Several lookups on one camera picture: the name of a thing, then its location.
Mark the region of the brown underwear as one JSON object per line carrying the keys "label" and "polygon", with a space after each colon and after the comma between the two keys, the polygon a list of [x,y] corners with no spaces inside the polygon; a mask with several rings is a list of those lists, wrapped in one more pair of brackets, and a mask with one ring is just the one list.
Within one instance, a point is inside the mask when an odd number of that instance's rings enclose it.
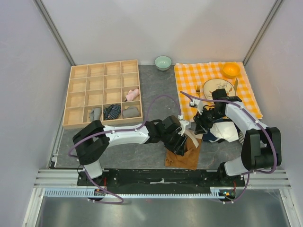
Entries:
{"label": "brown underwear", "polygon": [[164,161],[166,167],[183,168],[187,170],[197,169],[203,135],[195,135],[192,130],[186,130],[185,133],[187,135],[187,141],[184,155],[176,155],[167,150]]}

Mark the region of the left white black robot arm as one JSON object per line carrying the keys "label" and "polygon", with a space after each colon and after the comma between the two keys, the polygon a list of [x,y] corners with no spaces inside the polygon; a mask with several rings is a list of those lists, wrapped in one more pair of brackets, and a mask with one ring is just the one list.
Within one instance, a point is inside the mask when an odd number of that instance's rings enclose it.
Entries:
{"label": "left white black robot arm", "polygon": [[73,136],[72,140],[77,158],[88,173],[87,180],[93,186],[104,181],[100,157],[107,148],[124,144],[156,144],[162,142],[164,147],[175,154],[183,155],[187,136],[185,130],[191,123],[181,116],[169,116],[164,120],[146,121],[132,126],[105,126],[100,120],[89,125]]}

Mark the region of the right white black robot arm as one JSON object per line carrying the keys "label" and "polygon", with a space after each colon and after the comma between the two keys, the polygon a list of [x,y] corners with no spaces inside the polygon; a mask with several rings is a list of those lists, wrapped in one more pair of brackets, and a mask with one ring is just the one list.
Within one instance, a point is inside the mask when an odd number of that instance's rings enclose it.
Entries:
{"label": "right white black robot arm", "polygon": [[280,130],[260,122],[239,97],[227,96],[223,88],[212,92],[212,97],[214,106],[210,108],[206,108],[201,98],[192,98],[190,101],[190,106],[197,108],[193,118],[195,133],[206,134],[219,119],[228,117],[244,136],[240,157],[220,165],[218,183],[228,186],[235,175],[252,171],[274,172],[282,163]]}

